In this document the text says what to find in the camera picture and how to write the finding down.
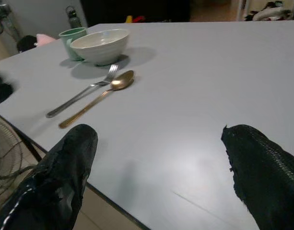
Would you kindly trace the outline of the mint green plastic cup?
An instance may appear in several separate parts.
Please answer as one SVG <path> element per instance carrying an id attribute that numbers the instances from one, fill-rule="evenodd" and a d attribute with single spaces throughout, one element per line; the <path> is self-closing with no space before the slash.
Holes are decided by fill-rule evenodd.
<path id="1" fill-rule="evenodd" d="M 59 34 L 59 37 L 63 42 L 64 48 L 70 60 L 72 61 L 82 60 L 82 58 L 76 54 L 76 52 L 71 48 L 70 45 L 73 41 L 85 35 L 87 35 L 87 31 L 85 27 L 77 27 L 77 28 L 69 29 Z"/>

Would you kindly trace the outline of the black fabric object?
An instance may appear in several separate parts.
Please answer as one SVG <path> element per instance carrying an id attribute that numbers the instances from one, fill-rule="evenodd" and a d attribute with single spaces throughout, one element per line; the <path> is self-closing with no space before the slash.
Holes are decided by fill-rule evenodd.
<path id="1" fill-rule="evenodd" d="M 0 76 L 0 103 L 8 99 L 14 92 L 14 88 L 11 84 L 5 83 Z"/>

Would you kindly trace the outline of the pile of clothes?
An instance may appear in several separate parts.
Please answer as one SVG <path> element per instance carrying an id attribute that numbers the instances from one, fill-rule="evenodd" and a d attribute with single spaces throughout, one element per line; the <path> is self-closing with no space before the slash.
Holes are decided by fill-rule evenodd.
<path id="1" fill-rule="evenodd" d="M 268 1 L 260 11 L 250 11 L 243 21 L 284 21 L 291 19 L 292 11 L 281 0 Z"/>

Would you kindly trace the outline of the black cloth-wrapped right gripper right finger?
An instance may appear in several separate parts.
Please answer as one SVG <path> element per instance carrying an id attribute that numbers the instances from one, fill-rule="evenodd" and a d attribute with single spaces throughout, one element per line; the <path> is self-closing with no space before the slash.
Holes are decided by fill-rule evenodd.
<path id="1" fill-rule="evenodd" d="M 294 230 L 294 156 L 248 125 L 224 127 L 234 191 L 260 230 Z"/>

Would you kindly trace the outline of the dark green water bottle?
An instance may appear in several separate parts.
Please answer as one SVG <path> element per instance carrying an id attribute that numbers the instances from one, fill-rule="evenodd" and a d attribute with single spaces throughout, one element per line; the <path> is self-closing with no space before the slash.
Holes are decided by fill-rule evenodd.
<path id="1" fill-rule="evenodd" d="M 70 27 L 73 28 L 78 28 L 81 27 L 81 21 L 79 17 L 77 16 L 76 10 L 73 6 L 68 6 L 65 9 L 66 15 L 68 17 L 68 22 L 70 24 Z"/>

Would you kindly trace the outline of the silver metal fork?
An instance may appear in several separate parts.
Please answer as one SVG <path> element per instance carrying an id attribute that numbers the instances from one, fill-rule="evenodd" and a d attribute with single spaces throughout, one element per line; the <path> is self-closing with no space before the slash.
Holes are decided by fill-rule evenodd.
<path id="1" fill-rule="evenodd" d="M 118 69 L 119 69 L 119 65 L 117 65 L 117 64 L 111 65 L 107 76 L 102 81 L 90 84 L 83 91 L 81 91 L 80 93 L 78 93 L 77 95 L 75 95 L 74 97 L 72 97 L 71 99 L 69 99 L 68 101 L 66 101 L 62 105 L 60 105 L 59 107 L 57 107 L 54 110 L 48 112 L 46 114 L 46 118 L 52 118 L 52 117 L 55 117 L 56 115 L 60 114 L 62 111 L 64 111 L 68 107 L 70 107 L 72 104 L 77 102 L 84 95 L 86 95 L 88 92 L 95 89 L 96 87 L 103 87 L 103 86 L 106 86 L 106 85 L 110 84 L 111 81 L 113 80 L 113 78 L 115 77 Z"/>

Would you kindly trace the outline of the gold metal spoon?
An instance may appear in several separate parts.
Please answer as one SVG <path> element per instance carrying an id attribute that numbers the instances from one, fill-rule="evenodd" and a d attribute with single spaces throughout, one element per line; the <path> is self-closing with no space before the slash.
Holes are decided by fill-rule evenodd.
<path id="1" fill-rule="evenodd" d="M 108 96 L 111 92 L 120 91 L 127 87 L 129 87 L 134 82 L 134 71 L 129 70 L 124 72 L 123 74 L 116 77 L 110 83 L 110 89 L 103 92 L 101 95 L 92 100 L 89 104 L 87 104 L 82 110 L 64 120 L 59 124 L 59 128 L 67 128 L 75 121 L 77 121 L 81 116 L 87 113 L 92 107 L 94 107 L 97 103 L 101 102 L 106 96 Z"/>

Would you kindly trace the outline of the white ribbed ceramic bowl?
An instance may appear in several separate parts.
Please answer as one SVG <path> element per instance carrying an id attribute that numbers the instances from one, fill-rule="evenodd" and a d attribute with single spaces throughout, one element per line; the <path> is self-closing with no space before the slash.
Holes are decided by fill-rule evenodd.
<path id="1" fill-rule="evenodd" d="M 127 29 L 100 31 L 80 37 L 70 48 L 84 60 L 98 66 L 115 63 L 126 49 L 130 32 Z"/>

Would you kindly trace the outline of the yellow and red toy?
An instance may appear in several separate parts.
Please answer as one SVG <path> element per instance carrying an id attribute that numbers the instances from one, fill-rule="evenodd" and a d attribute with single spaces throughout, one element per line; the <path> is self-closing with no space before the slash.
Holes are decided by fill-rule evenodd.
<path id="1" fill-rule="evenodd" d="M 125 23 L 143 23 L 143 22 L 145 22 L 144 16 L 133 17 L 132 15 L 128 15 L 125 21 Z"/>

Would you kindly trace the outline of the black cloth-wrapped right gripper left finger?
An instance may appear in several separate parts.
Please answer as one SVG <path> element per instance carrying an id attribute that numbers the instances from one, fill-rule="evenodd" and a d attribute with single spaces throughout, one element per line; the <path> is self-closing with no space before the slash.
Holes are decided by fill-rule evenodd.
<path id="1" fill-rule="evenodd" d="M 72 230 L 97 143 L 89 125 L 69 130 L 0 207 L 0 230 Z"/>

